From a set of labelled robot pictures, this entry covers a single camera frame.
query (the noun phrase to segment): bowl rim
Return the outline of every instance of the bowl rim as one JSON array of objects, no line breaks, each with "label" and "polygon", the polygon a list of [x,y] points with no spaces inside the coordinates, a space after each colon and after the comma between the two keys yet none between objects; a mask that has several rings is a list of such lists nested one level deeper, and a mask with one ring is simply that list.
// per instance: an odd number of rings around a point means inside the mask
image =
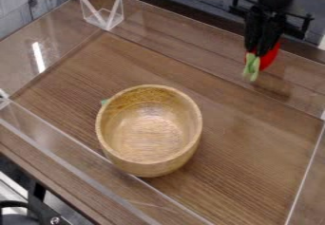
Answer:
[{"label": "bowl rim", "polygon": [[[102,116],[104,116],[104,113],[105,113],[106,109],[110,107],[110,104],[112,104],[113,100],[120,98],[128,92],[134,91],[136,89],[140,89],[140,88],[160,88],[160,89],[165,89],[165,90],[169,90],[169,91],[174,92],[181,97],[184,97],[190,102],[190,105],[193,106],[194,113],[196,113],[196,118],[198,120],[198,125],[197,125],[197,128],[196,128],[197,131],[194,133],[193,138],[190,139],[190,142],[185,146],[185,148],[182,148],[177,153],[166,156],[165,159],[160,159],[160,160],[156,160],[156,161],[133,161],[133,160],[125,159],[125,157],[108,144],[108,142],[105,140],[105,137],[102,135],[102,130],[101,130]],[[200,141],[201,134],[202,134],[202,128],[204,128],[202,113],[201,113],[200,107],[198,107],[196,101],[193,100],[193,98],[185,92],[182,92],[181,90],[176,89],[174,87],[170,87],[170,86],[166,86],[166,85],[161,85],[161,84],[142,84],[142,85],[137,85],[137,86],[129,87],[128,89],[125,89],[125,90],[120,91],[117,94],[114,94],[113,97],[109,98],[108,102],[102,106],[102,108],[101,108],[101,110],[98,112],[98,115],[97,115],[97,122],[95,122],[97,137],[98,137],[98,140],[100,140],[102,146],[106,148],[106,151],[112,155],[114,155],[117,158],[120,158],[120,159],[122,159],[122,160],[125,160],[125,161],[128,161],[130,163],[137,163],[137,164],[160,164],[160,163],[164,163],[164,162],[169,162],[169,161],[177,159],[178,157],[181,157],[188,152],[188,150]]]}]

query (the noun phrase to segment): wooden bowl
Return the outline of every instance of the wooden bowl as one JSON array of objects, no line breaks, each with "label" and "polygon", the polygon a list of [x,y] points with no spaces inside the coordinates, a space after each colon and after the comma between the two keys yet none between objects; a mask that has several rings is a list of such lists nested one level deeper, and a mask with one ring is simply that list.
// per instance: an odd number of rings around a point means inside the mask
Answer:
[{"label": "wooden bowl", "polygon": [[116,166],[140,177],[176,171],[190,159],[202,133],[193,99],[162,85],[141,85],[109,99],[97,117],[97,135]]}]

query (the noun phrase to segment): red object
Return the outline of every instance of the red object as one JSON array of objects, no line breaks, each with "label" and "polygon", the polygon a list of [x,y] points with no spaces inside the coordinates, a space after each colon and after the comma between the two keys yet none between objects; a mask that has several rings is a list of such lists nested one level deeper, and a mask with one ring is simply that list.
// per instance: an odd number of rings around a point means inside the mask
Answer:
[{"label": "red object", "polygon": [[260,70],[265,70],[273,63],[277,55],[279,55],[279,51],[280,51],[280,41],[277,42],[276,46],[268,51],[268,53],[261,57],[261,66],[260,66]]}]

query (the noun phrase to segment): robotic arm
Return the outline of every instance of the robotic arm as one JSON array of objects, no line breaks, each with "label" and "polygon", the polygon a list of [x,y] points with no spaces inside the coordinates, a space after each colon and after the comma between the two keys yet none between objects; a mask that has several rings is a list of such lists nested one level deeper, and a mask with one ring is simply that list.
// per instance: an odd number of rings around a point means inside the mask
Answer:
[{"label": "robotic arm", "polygon": [[[248,53],[244,76],[256,81],[260,71],[269,67],[276,58],[281,35],[285,33],[304,39],[312,16],[309,14],[305,16],[295,15],[289,12],[293,0],[245,1],[253,4],[252,8],[243,8],[239,5],[239,0],[235,0],[231,12],[245,18],[245,47]],[[289,16],[304,20],[301,28],[288,22]]]}]

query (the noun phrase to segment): wooden table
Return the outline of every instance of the wooden table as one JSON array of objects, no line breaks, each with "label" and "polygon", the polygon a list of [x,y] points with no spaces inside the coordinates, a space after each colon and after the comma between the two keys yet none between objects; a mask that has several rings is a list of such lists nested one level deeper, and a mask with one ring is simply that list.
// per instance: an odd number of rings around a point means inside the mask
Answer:
[{"label": "wooden table", "polygon": [[[113,5],[113,0],[90,1],[97,7]],[[173,86],[204,114],[194,158],[172,175],[142,183],[49,127],[37,127],[43,130],[39,141],[91,177],[51,159],[5,126],[0,151],[97,223],[285,224],[323,126],[324,65],[283,51],[251,84],[240,75],[239,35],[140,1],[124,3],[126,20],[113,32],[87,25],[79,0],[71,0],[0,44],[2,67],[13,73],[9,88],[31,78],[14,65],[35,61],[31,53],[15,54],[13,46],[26,50],[22,41],[47,39],[42,42],[57,49],[49,53],[54,66],[11,98],[104,156],[94,130],[101,100],[134,85]],[[22,129],[34,135],[31,117],[25,118]],[[322,161],[318,168],[324,168]],[[128,197],[144,214],[104,196],[102,186]],[[322,194],[322,187],[315,189]],[[313,200],[307,203],[313,218],[322,219],[313,205]],[[307,221],[301,217],[295,224],[313,224]]]}]

